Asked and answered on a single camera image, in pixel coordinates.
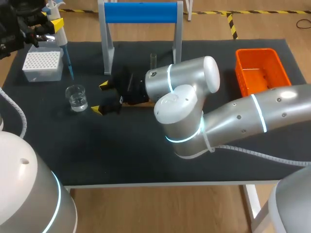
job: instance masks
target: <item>orange plastic crate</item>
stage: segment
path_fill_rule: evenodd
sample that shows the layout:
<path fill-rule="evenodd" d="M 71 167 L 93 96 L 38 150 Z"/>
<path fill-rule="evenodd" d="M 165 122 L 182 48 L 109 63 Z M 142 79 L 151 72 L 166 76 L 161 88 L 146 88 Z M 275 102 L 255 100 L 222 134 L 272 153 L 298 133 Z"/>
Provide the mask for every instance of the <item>orange plastic crate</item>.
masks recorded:
<path fill-rule="evenodd" d="M 241 49 L 236 57 L 235 72 L 243 97 L 292 85 L 275 50 Z"/>

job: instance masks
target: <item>wooden floor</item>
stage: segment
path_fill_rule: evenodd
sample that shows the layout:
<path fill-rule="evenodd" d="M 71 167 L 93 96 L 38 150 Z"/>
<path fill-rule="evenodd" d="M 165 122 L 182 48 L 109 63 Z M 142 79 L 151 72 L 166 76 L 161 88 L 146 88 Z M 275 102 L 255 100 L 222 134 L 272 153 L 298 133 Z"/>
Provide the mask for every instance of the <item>wooden floor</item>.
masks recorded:
<path fill-rule="evenodd" d="M 97 1 L 67 0 L 64 8 L 97 9 Z M 310 10 L 307 0 L 194 0 L 194 11 L 208 10 Z M 62 13 L 69 41 L 100 41 L 98 16 Z M 311 29 L 296 28 L 310 15 L 234 15 L 240 39 L 285 38 L 308 82 L 311 82 Z M 115 41 L 172 40 L 173 25 L 111 25 Z M 221 15 L 193 15 L 184 20 L 184 40 L 232 39 L 227 19 Z M 0 61 L 0 85 L 14 54 Z M 272 185 L 257 185 L 260 203 Z M 250 232 L 239 186 L 144 187 L 77 189 L 78 233 L 247 233 Z"/>

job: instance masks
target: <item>black mat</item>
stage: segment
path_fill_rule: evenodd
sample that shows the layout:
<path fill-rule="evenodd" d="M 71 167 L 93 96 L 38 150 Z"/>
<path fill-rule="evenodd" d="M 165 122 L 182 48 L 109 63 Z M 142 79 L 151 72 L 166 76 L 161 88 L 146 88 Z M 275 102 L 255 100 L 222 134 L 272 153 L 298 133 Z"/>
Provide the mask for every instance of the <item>black mat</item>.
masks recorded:
<path fill-rule="evenodd" d="M 159 67 L 172 62 L 171 42 L 117 42 L 115 48 L 114 71 L 123 65 L 147 71 L 151 52 L 157 53 Z M 241 97 L 234 72 L 235 51 L 240 48 L 275 49 L 292 84 L 305 83 L 285 40 L 185 41 L 182 60 L 210 55 L 220 69 L 221 88 L 208 97 L 204 112 Z M 113 91 L 103 93 L 98 88 L 107 79 L 101 44 L 69 43 L 68 49 L 74 83 L 85 86 L 89 106 L 113 96 Z M 166 141 L 152 108 L 123 108 L 120 115 L 105 117 L 90 109 L 70 113 L 65 89 L 72 81 L 66 67 L 60 82 L 28 83 L 21 71 L 26 53 L 23 50 L 16 56 L 4 90 L 27 116 L 25 140 L 64 185 L 278 180 L 299 169 L 221 149 L 193 160 L 181 159 Z M 21 122 L 15 110 L 3 99 L 0 109 L 5 130 L 20 134 Z M 310 128 L 311 123 L 302 123 L 230 144 L 311 161 Z"/>

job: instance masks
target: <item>blue handle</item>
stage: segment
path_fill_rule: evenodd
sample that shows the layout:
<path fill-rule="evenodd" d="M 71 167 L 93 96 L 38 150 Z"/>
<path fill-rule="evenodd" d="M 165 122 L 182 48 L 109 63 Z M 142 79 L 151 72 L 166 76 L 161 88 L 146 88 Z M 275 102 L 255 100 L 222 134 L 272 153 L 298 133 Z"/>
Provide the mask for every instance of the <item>blue handle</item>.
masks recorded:
<path fill-rule="evenodd" d="M 177 2 L 106 2 L 106 23 L 177 23 Z"/>

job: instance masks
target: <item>yellow black hazard tape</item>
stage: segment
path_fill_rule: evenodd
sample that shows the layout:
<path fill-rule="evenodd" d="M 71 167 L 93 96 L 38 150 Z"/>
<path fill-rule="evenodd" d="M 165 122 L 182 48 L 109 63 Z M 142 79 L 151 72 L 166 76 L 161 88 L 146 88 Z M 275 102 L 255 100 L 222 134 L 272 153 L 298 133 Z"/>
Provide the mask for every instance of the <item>yellow black hazard tape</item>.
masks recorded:
<path fill-rule="evenodd" d="M 98 13 L 98 11 L 91 10 L 72 10 L 59 9 L 60 12 L 78 12 L 78 13 Z M 311 14 L 311 11 L 196 11 L 193 15 L 210 15 L 210 14 Z"/>
<path fill-rule="evenodd" d="M 231 34 L 234 40 L 239 39 L 238 34 L 237 34 L 237 30 L 235 29 L 235 26 L 233 24 L 233 18 L 232 18 L 232 14 L 227 13 L 227 19 L 228 19 L 228 23 L 231 29 Z"/>
<path fill-rule="evenodd" d="M 209 14 L 311 14 L 311 11 L 196 11 L 193 15 Z"/>
<path fill-rule="evenodd" d="M 98 13 L 98 11 L 91 10 L 72 10 L 72 9 L 59 9 L 60 12 L 77 12 L 77 13 Z"/>

